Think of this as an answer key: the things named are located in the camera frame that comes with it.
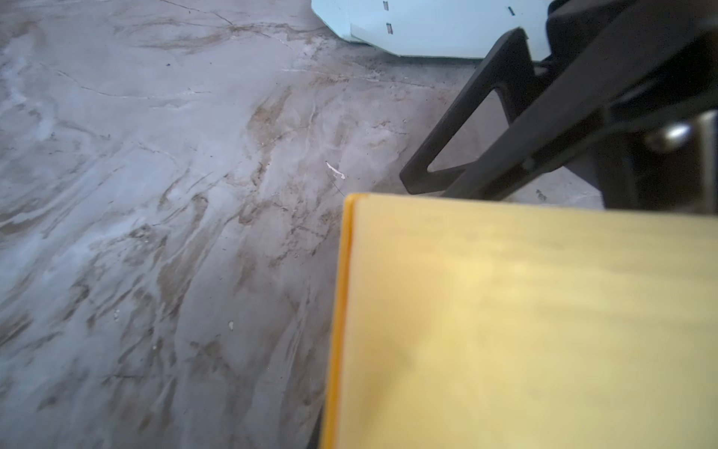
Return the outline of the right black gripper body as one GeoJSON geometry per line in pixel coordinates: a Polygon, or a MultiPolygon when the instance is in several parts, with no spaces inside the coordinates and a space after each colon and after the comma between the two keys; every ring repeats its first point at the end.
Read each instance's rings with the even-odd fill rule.
{"type": "Polygon", "coordinates": [[[555,1],[547,33],[570,70],[588,60],[590,115],[557,143],[614,210],[717,211],[714,1],[555,1]]]}

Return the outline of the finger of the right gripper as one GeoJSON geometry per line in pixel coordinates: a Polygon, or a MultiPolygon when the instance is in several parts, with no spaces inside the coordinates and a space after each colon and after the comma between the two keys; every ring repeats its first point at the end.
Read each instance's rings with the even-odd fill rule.
{"type": "Polygon", "coordinates": [[[591,64],[565,70],[497,142],[445,191],[448,198],[501,200],[542,174],[557,143],[599,101],[588,87],[591,64]]]}
{"type": "Polygon", "coordinates": [[[400,181],[407,192],[411,195],[443,192],[467,171],[468,164],[438,171],[431,171],[429,166],[488,95],[497,94],[507,123],[512,123],[544,88],[531,59],[525,31],[515,28],[506,32],[400,171],[400,181]]]}

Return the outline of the yellow paper box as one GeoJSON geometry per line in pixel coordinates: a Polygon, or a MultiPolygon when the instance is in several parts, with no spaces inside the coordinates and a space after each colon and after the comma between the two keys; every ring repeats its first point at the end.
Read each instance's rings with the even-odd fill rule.
{"type": "Polygon", "coordinates": [[[716,447],[716,218],[348,196],[321,445],[716,447]]]}

